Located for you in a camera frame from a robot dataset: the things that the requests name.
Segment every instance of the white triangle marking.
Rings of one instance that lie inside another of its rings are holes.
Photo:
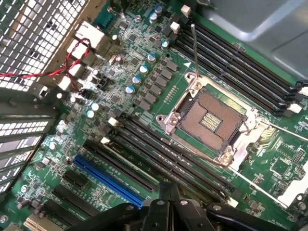
[[[189,62],[189,63],[185,63],[184,65],[187,66],[187,67],[190,67],[191,64],[192,64],[192,63]]]

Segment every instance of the blue pcie slot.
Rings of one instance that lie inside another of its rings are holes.
[[[129,188],[124,185],[120,185],[120,183],[112,178],[111,176],[107,176],[101,169],[93,166],[91,162],[89,162],[86,158],[77,155],[73,163],[87,172],[89,175],[94,177],[96,180],[101,182],[102,184],[106,185],[108,188],[116,192],[117,194],[121,195],[123,198],[128,200],[129,202],[137,205],[139,208],[142,207],[142,200],[132,192]]]

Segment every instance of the red wire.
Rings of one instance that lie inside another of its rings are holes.
[[[72,65],[68,66],[68,61],[72,55],[72,53],[76,50],[76,48],[79,46],[80,43],[83,43],[83,42],[88,42],[88,45],[87,45],[87,49],[85,51],[85,53],[83,54],[83,56],[81,57],[81,59],[77,59],[73,62]],[[40,77],[40,76],[54,76],[54,75],[57,75],[59,73],[62,73],[62,72],[66,72],[67,75],[69,76],[69,78],[71,79],[71,82],[72,82],[72,85],[75,89],[77,89],[75,87],[75,85],[73,84],[73,81],[72,81],[72,76],[68,73],[68,71],[70,69],[72,69],[75,65],[79,64],[81,62],[81,60],[85,59],[89,52],[91,50],[91,42],[88,38],[82,38],[81,40],[78,41],[78,43],[76,43],[75,47],[72,49],[72,51],[67,55],[66,57],[66,61],[65,61],[65,68],[61,68],[61,69],[58,69],[52,73],[49,73],[47,75],[45,75],[45,73],[37,73],[37,74],[30,74],[30,75],[23,75],[23,76],[20,76],[19,74],[14,74],[14,73],[4,73],[4,74],[0,74],[0,77],[21,77],[21,78],[31,78],[31,77]]]

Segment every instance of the motherboard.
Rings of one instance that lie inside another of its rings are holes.
[[[89,25],[108,39],[72,73],[81,91],[57,94],[58,124],[6,196],[3,228],[65,230],[142,207],[164,181],[203,207],[295,227],[308,202],[305,83],[176,0],[107,3]]]

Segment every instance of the green circuit board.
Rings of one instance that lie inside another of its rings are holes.
[[[70,204],[62,202],[52,195],[52,190],[59,184],[64,185],[71,192],[80,196],[88,202],[88,204],[96,207],[100,211],[105,211],[126,201],[94,178],[88,176],[75,165],[65,164],[67,158],[73,159],[76,154],[86,157],[100,168],[105,169],[107,173],[123,182],[133,191],[137,192],[137,194],[144,200],[158,198],[158,184],[160,181],[164,181],[165,179],[146,163],[143,163],[135,156],[126,152],[121,153],[122,157],[119,157],[123,158],[125,163],[133,166],[138,172],[156,185],[156,189],[153,192],[149,192],[142,186],[136,184],[134,181],[127,178],[125,174],[116,172],[104,161],[93,156],[82,148],[86,139],[91,139],[99,143],[104,137],[100,125],[106,123],[108,118],[108,113],[106,113],[105,108],[109,108],[110,112],[119,109],[122,112],[133,116],[161,137],[168,138],[155,118],[159,114],[167,115],[170,112],[188,86],[188,83],[184,78],[185,73],[189,71],[194,72],[195,67],[194,63],[178,51],[174,49],[163,51],[156,47],[150,40],[150,38],[163,39],[164,36],[160,32],[157,32],[155,28],[157,26],[163,28],[164,25],[170,23],[170,19],[162,16],[157,24],[150,24],[149,14],[153,11],[153,6],[155,4],[157,4],[157,2],[154,1],[146,2],[141,6],[132,4],[124,14],[108,13],[106,11],[107,7],[104,7],[101,15],[99,15],[93,22],[94,25],[104,25],[105,33],[109,37],[116,34],[121,39],[121,46],[112,45],[108,53],[104,56],[104,61],[97,59],[91,66],[91,68],[99,70],[101,73],[104,73],[112,79],[113,83],[104,91],[98,90],[91,83],[84,83],[84,86],[92,89],[94,94],[90,100],[84,101],[83,104],[71,104],[69,100],[57,102],[62,112],[59,124],[54,128],[53,133],[45,139],[31,163],[23,172],[21,178],[17,181],[11,192],[6,197],[5,203],[3,204],[4,206],[1,208],[2,213],[6,214],[9,218],[9,221],[3,224],[4,228],[10,223],[15,223],[22,227],[22,229],[27,230],[26,227],[23,226],[23,222],[31,215],[32,211],[27,208],[21,210],[16,208],[16,200],[20,196],[32,199],[40,196],[40,201],[42,203],[48,199],[54,199],[54,201],[75,214],[81,220],[89,218]],[[176,0],[172,0],[168,5],[164,5],[164,8],[171,13],[176,12],[180,14],[181,4]],[[141,22],[135,22],[136,15],[142,17]],[[195,17],[198,18],[201,24],[211,29],[228,42],[240,44],[240,46],[245,48],[247,54],[278,74],[281,78],[286,79],[292,84],[295,83],[295,80],[290,75],[268,62],[249,47],[241,44],[210,21],[197,15]],[[155,63],[147,61],[147,55],[150,52],[156,54]],[[112,55],[119,53],[122,55],[124,63],[110,65],[108,60]],[[132,64],[133,59],[137,60],[136,64]],[[151,105],[151,108],[149,110],[144,110],[140,108],[135,101],[141,101],[143,99],[141,92],[148,91],[146,84],[152,83],[151,76],[154,74],[156,68],[162,66],[162,61],[172,61],[179,66],[179,69],[174,73],[172,79],[168,81],[166,87],[162,88],[162,93],[157,97],[156,102]],[[146,64],[149,68],[147,74],[139,73],[139,67],[143,64]],[[201,68],[200,71],[202,74],[210,76],[215,82],[232,92],[250,106],[257,108],[259,113],[273,124],[284,127],[301,136],[305,136],[307,133],[307,100],[302,102],[303,110],[301,113],[293,115],[291,118],[276,118],[258,107],[248,98],[218,80],[215,76],[212,76],[206,70]],[[141,77],[140,85],[134,85],[132,83],[132,78],[137,74]],[[133,85],[135,87],[134,94],[125,93],[125,88],[128,85]],[[231,102],[230,99],[221,92],[217,92],[215,89],[208,90],[211,91],[212,94],[215,94],[216,97],[220,98],[220,100],[225,104],[229,104],[240,110],[238,105],[234,105],[234,102]],[[100,106],[100,109],[95,112],[94,118],[88,118],[87,111],[90,110],[93,103],[97,103]],[[177,135],[206,155],[215,157],[215,154],[209,148],[201,144],[189,134],[177,130]],[[55,143],[55,150],[49,148],[50,143]],[[269,127],[263,132],[257,143],[249,146],[248,152],[248,158],[240,167],[240,174],[257,184],[260,188],[275,198],[277,198],[281,193],[281,188],[278,187],[279,184],[288,184],[292,180],[303,178],[305,175],[302,166],[308,161],[308,144],[307,142],[283,131]],[[43,169],[38,168],[37,164],[44,157],[49,158],[51,163]],[[246,180],[229,169],[215,167],[197,156],[195,159],[210,168],[212,171],[226,178],[238,189],[237,192],[231,196],[239,202],[237,205],[239,210],[245,211],[287,229],[291,229],[296,222],[296,218],[293,216],[294,211],[300,214],[305,212],[300,210],[296,205],[284,209],[263,192],[251,186]],[[89,184],[87,184],[84,189],[79,190],[62,180],[63,174],[68,169],[72,169],[76,173],[86,176],[90,181]],[[29,188],[26,193],[21,192],[21,188],[24,185]],[[68,228],[67,225],[53,216],[48,215],[48,218],[64,229]]]

